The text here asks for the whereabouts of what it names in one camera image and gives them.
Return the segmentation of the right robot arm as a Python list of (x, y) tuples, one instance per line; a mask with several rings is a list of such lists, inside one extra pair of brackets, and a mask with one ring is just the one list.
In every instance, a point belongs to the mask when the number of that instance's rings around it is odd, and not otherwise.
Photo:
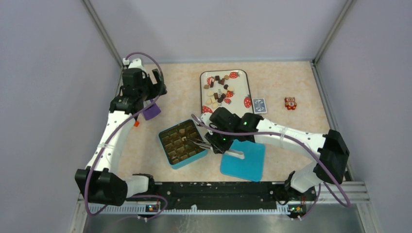
[(319, 184), (341, 185), (343, 182), (349, 149), (336, 130), (304, 132), (253, 113), (239, 117), (224, 107), (201, 114), (199, 121), (208, 130), (206, 139), (214, 150), (225, 152), (236, 140), (249, 141), (281, 147), (311, 159), (311, 164), (292, 171), (284, 182), (285, 194), (291, 200), (298, 200)]

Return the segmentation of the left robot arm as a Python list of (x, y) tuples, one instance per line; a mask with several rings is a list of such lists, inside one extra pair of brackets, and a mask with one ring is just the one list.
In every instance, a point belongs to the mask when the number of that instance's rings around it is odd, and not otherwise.
[(101, 140), (86, 167), (75, 173), (76, 184), (86, 203), (121, 206), (135, 194), (146, 201), (154, 198), (156, 188), (152, 185), (152, 176), (137, 174), (122, 179), (117, 175), (126, 138), (138, 116), (167, 93), (161, 68), (153, 69), (152, 73), (155, 83), (140, 59), (125, 62), (122, 86), (109, 104)]

